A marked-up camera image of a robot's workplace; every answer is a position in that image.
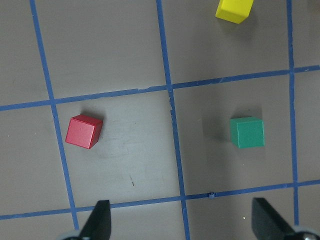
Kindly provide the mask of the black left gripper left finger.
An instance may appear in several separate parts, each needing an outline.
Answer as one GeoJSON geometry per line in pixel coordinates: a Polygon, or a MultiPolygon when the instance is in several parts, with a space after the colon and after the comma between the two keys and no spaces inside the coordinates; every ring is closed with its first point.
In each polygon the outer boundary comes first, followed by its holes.
{"type": "Polygon", "coordinates": [[[80,231],[80,240],[109,240],[111,237],[111,208],[109,200],[99,200],[80,231]]]}

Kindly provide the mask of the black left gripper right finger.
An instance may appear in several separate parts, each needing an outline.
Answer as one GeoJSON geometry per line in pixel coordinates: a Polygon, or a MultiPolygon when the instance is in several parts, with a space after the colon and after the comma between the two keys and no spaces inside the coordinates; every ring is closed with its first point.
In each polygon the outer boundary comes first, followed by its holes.
{"type": "Polygon", "coordinates": [[[296,232],[263,197],[254,197],[251,228],[257,240],[294,240],[296,232]]]}

